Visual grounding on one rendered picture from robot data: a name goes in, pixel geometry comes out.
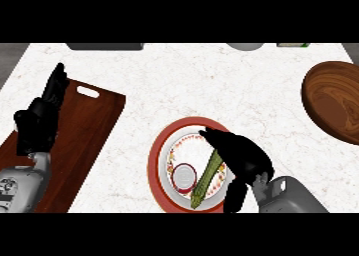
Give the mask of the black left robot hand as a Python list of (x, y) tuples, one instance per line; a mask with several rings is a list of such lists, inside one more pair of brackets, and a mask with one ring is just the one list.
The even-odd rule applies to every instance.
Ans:
[(51, 73), (43, 94), (36, 97), (26, 110), (14, 114), (17, 124), (17, 155), (49, 152), (58, 132), (58, 118), (64, 102), (65, 90), (70, 85), (64, 64), (58, 63)]

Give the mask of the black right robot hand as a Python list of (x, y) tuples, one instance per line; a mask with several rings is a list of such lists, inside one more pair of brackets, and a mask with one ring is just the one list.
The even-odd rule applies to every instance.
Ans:
[(218, 150), (235, 179), (228, 185), (223, 212), (237, 213), (244, 204), (247, 190), (253, 189), (256, 200), (265, 198), (263, 191), (274, 177), (271, 158), (259, 145), (244, 136), (206, 128), (200, 135)]

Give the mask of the green squash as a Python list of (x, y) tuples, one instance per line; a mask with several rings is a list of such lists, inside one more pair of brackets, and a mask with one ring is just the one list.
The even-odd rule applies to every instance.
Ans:
[(206, 198), (209, 186), (222, 163), (223, 163), (223, 160), (222, 160), (222, 157), (219, 156), (218, 150), (213, 150), (201, 178), (197, 182), (197, 186), (192, 189), (192, 193), (191, 193), (192, 209), (195, 209), (201, 205), (201, 202)]

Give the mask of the red-rimmed white plate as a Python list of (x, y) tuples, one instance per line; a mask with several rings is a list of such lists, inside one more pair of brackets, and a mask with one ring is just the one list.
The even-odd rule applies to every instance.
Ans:
[(225, 126), (206, 117), (187, 117), (161, 131), (148, 157), (148, 181), (156, 201), (166, 212), (222, 213), (223, 199), (235, 178), (226, 164), (216, 170), (204, 200), (191, 207), (191, 194), (204, 173), (213, 147), (198, 131), (207, 127), (226, 131)]

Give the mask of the brown wooden bowl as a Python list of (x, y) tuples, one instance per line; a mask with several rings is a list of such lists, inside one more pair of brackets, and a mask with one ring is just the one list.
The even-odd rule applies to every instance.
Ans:
[(359, 66), (342, 61), (316, 64), (303, 78), (302, 102), (321, 130), (359, 145)]

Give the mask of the dark brown wooden cutting board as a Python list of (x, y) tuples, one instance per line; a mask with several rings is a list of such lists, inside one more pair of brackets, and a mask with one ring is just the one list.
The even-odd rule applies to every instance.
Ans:
[[(51, 179), (33, 212), (68, 210), (102, 145), (123, 111), (126, 96), (96, 89), (98, 97), (77, 92), (83, 84), (71, 81), (65, 90), (58, 118), (58, 133), (51, 154)], [(0, 171), (12, 166), (33, 166), (27, 156), (17, 155), (18, 130), (0, 146)]]

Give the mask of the dark grey flat appliance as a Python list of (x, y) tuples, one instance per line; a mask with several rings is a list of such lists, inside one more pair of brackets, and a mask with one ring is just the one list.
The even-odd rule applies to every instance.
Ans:
[(67, 43), (71, 50), (138, 51), (144, 43)]

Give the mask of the grey round object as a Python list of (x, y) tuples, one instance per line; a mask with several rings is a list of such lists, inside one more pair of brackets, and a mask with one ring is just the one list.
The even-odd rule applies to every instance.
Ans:
[(226, 43), (234, 49), (240, 51), (254, 51), (265, 43)]

